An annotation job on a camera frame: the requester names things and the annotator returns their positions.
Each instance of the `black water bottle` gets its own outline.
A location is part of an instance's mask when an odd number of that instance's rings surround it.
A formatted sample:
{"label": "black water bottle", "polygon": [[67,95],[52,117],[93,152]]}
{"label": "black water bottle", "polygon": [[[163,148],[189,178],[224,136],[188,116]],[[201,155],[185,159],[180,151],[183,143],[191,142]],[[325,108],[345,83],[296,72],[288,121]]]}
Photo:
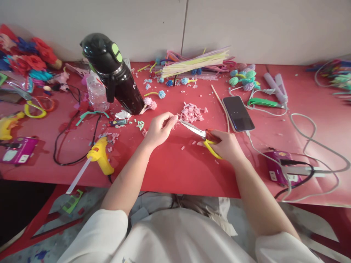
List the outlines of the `black water bottle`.
{"label": "black water bottle", "polygon": [[116,98],[127,112],[139,114],[145,103],[116,43],[104,34],[93,33],[87,35],[80,46],[106,87],[107,102],[112,103]]}

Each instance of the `phone screen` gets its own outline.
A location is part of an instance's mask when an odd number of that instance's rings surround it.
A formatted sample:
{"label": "phone screen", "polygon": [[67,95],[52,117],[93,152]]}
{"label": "phone screen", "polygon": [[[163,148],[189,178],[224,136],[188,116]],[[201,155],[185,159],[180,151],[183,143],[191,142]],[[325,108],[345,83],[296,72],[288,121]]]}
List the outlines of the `phone screen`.
{"label": "phone screen", "polygon": [[223,104],[231,120],[232,127],[237,132],[255,129],[247,109],[240,96],[223,98]]}

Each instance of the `red tabletop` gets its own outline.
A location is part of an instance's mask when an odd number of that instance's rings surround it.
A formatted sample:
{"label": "red tabletop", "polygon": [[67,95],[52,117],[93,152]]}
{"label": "red tabletop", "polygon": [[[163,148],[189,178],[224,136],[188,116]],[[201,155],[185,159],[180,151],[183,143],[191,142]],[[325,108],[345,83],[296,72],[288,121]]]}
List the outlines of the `red tabletop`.
{"label": "red tabletop", "polygon": [[[145,66],[146,63],[132,63],[132,68],[137,69]],[[289,96],[289,111],[282,117],[274,117],[260,111],[249,111],[249,114],[256,126],[251,132],[251,138],[257,149],[266,151],[268,147],[274,147],[291,153],[302,153],[302,148],[306,139],[301,137],[293,128],[289,114],[302,113],[311,117],[318,126],[316,140],[336,150],[347,158],[351,159],[351,141],[348,139],[351,131],[351,122],[347,121],[350,108],[344,105],[340,99],[333,97],[331,94],[335,91],[329,88],[316,86],[313,80],[313,73],[304,72],[303,66],[268,66],[270,73],[274,76],[281,73],[283,81]],[[257,80],[261,87],[269,88],[263,74],[267,72],[265,65],[257,65]],[[157,103],[157,109],[148,110],[143,115],[132,116],[133,124],[116,129],[106,127],[107,118],[102,117],[97,135],[112,132],[119,133],[120,136],[109,154],[111,164],[115,167],[114,179],[126,162],[129,160],[136,147],[143,139],[143,135],[134,123],[144,121],[145,128],[148,129],[151,119],[163,112],[170,111],[173,114],[180,113],[184,103],[193,103],[198,107],[207,107],[208,113],[203,114],[205,118],[202,122],[193,123],[201,129],[211,128],[226,130],[226,118],[224,112],[212,94],[211,84],[215,87],[218,95],[222,99],[229,96],[229,84],[226,82],[230,79],[229,74],[222,74],[218,81],[198,80],[197,88],[189,86],[167,87],[165,83],[157,83],[154,79],[151,89],[146,91],[145,79],[150,79],[149,72],[143,70],[138,73],[135,81],[142,95],[150,91],[164,90],[166,97],[159,99],[157,95],[151,95]],[[79,87],[82,91],[87,88],[80,83],[80,77],[71,73],[68,80],[69,84]],[[248,100],[249,92],[243,90],[233,91],[234,94],[240,95],[244,102]],[[265,98],[268,95],[258,92],[257,96]],[[14,137],[20,136],[38,136],[40,143],[34,151],[33,157],[25,165],[14,167],[9,164],[0,164],[2,177],[8,180],[34,181],[56,184],[71,184],[81,167],[80,163],[70,166],[59,166],[53,161],[54,140],[59,134],[59,127],[70,120],[70,114],[75,111],[76,101],[68,92],[54,92],[52,98],[56,101],[56,109],[47,114],[43,119],[24,118],[19,122],[19,126],[12,129],[11,134]],[[270,96],[270,100],[276,100],[275,96]],[[23,105],[14,105],[7,102],[0,103],[1,115],[10,115],[19,110],[23,110]],[[121,110],[117,101],[112,105],[113,115]],[[273,113],[282,113],[281,109],[266,109]],[[71,130],[59,140],[59,161],[68,163],[74,161],[86,154],[89,142],[92,139],[97,116],[89,116],[81,123],[76,130]],[[296,117],[296,122],[303,132],[310,134],[312,126],[301,117]],[[252,149],[250,142],[245,133],[237,134],[238,141],[254,165],[256,171],[261,176],[272,194],[276,194],[282,188],[276,183],[270,181],[267,171],[265,157],[258,155]],[[176,127],[170,134],[168,140],[156,148],[151,155],[149,165],[146,170],[142,190],[157,191],[164,193],[206,195],[219,197],[239,198],[238,187],[235,175],[231,166],[224,160],[218,160],[204,147],[192,145],[193,141],[201,139],[190,132],[183,126]],[[4,148],[0,148],[0,156],[4,153]],[[344,163],[338,157],[327,152],[319,146],[311,144],[308,153],[318,159],[324,160],[329,166],[335,169],[344,167]],[[295,159],[307,160],[305,157],[296,156]],[[351,195],[349,187],[351,186],[350,171],[340,173],[341,180],[338,189],[328,195],[310,197],[302,203],[350,206]],[[298,199],[303,196],[328,191],[335,185],[336,179],[333,175],[326,175],[323,178],[314,178],[308,183],[292,191],[289,199]],[[82,178],[78,182],[82,186],[109,187],[110,183],[106,176],[103,175],[96,162],[90,163]]]}

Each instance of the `bundle of straws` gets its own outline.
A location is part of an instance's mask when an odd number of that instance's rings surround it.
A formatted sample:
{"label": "bundle of straws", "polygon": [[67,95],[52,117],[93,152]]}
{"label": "bundle of straws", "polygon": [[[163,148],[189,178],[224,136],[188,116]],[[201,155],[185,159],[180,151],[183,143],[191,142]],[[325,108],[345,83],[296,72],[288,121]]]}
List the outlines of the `bundle of straws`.
{"label": "bundle of straws", "polygon": [[228,52],[229,46],[202,54],[190,60],[168,64],[161,70],[162,77],[167,78],[193,69],[223,64],[223,61],[229,57]]}

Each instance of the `yellow scissors handle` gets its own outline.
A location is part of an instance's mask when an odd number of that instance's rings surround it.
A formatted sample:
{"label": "yellow scissors handle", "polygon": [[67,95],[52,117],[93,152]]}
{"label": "yellow scissors handle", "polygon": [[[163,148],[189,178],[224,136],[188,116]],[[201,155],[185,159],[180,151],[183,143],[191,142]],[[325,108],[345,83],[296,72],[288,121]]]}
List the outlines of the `yellow scissors handle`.
{"label": "yellow scissors handle", "polygon": [[[29,106],[32,106],[32,107],[34,107],[34,108],[37,108],[38,110],[41,111],[41,114],[40,114],[40,115],[37,115],[37,116],[31,115],[30,112],[29,112]],[[40,119],[40,118],[43,118],[43,117],[46,116],[46,111],[45,111],[44,109],[42,109],[41,107],[39,107],[39,106],[37,106],[37,105],[34,105],[34,104],[32,103],[31,100],[28,100],[27,103],[24,105],[24,113],[25,113],[28,117],[34,118],[34,119]]]}
{"label": "yellow scissors handle", "polygon": [[210,144],[216,144],[216,142],[213,142],[213,141],[209,141],[209,140],[205,140],[204,141],[204,145],[206,146],[206,148],[210,151],[210,153],[216,157],[217,159],[220,159],[220,160],[223,160],[222,157],[220,157],[210,146]]}

